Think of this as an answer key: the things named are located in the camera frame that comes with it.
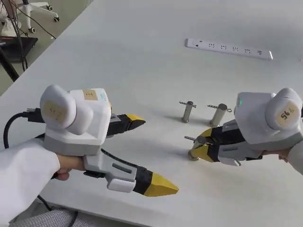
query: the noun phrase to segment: office chair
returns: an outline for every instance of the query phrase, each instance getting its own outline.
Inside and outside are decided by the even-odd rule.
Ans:
[[[53,210],[25,220],[13,222],[9,227],[100,227],[97,223],[79,215],[74,217],[69,210]]]
[[[26,13],[30,17],[31,11],[35,11],[41,14],[50,15],[53,17],[54,22],[59,22],[59,16],[57,13],[52,12],[53,7],[48,4],[48,2],[34,2],[29,3],[28,0],[22,0],[22,6],[19,7],[21,11]],[[27,27],[31,33],[35,33],[36,29],[31,26],[30,24],[30,18],[27,17]]]

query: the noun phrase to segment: electrical outlet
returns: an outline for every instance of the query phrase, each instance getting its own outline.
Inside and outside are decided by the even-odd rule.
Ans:
[[[273,55],[269,50],[260,50],[234,44],[217,43],[206,40],[186,39],[185,46],[194,49],[230,53],[241,56],[273,60]]]

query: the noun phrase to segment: white table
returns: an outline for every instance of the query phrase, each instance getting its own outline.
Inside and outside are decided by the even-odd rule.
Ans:
[[[116,114],[147,123],[106,140],[112,154],[170,179],[176,195],[147,198],[106,189],[106,181],[72,172],[51,181],[47,201],[153,227],[299,227],[303,177],[277,157],[241,167],[190,162],[187,151],[214,114],[207,105],[235,105],[238,92],[292,87],[303,97],[302,1],[95,0],[0,98],[3,129],[13,114],[38,107],[50,84],[106,89]],[[274,61],[184,47],[186,38],[270,49]],[[185,106],[197,104],[189,124]],[[227,113],[224,120],[232,119]],[[16,121],[11,145],[44,126]]]

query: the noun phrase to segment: chair leg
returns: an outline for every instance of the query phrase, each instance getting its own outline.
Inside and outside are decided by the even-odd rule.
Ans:
[[[26,5],[26,6],[23,6],[24,7],[24,9],[25,9],[25,13],[26,13],[26,15],[28,15],[28,17],[26,17],[26,19],[27,19],[27,28],[28,29],[31,29],[32,27],[31,27],[31,25],[30,25],[30,12],[31,12],[31,6],[30,5]]]
[[[31,5],[37,7],[49,6],[48,2],[33,2]]]
[[[53,17],[59,17],[58,14],[55,13],[55,12],[52,12],[52,11],[49,11],[47,9],[40,8],[40,7],[37,7],[37,6],[33,6],[33,5],[32,5],[32,11],[42,13],[42,14],[48,14],[48,15],[53,16]]]

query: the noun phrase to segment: metal pin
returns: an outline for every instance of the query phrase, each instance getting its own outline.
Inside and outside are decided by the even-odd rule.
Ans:
[[[182,122],[188,123],[190,112],[191,112],[192,108],[193,107],[196,108],[197,105],[194,105],[194,103],[192,101],[188,101],[187,103],[184,103],[184,102],[179,102],[179,103],[183,104],[183,105],[186,105],[185,111],[184,111],[184,114],[183,114],[183,117],[182,117]]]
[[[199,157],[193,156],[192,151],[193,151],[195,148],[197,148],[197,147],[199,147],[199,146],[201,146],[201,145],[206,144],[206,143],[207,143],[206,138],[205,138],[204,136],[198,136],[197,138],[185,136],[184,138],[185,138],[185,139],[188,139],[188,140],[191,140],[191,141],[194,142],[193,148],[192,148],[191,150],[189,150],[188,153],[187,153],[189,159],[190,159],[191,161],[197,161],[197,160],[199,160],[199,159],[200,159]]]
[[[193,142],[195,142],[197,139],[196,138],[193,138],[193,137],[189,137],[189,136],[185,136],[184,137],[185,139],[188,139],[188,140],[191,140]]]
[[[210,127],[218,127],[226,111],[227,105],[223,103],[219,104],[212,120],[210,121]]]
[[[218,106],[216,106],[216,105],[207,105],[207,107],[218,109]]]

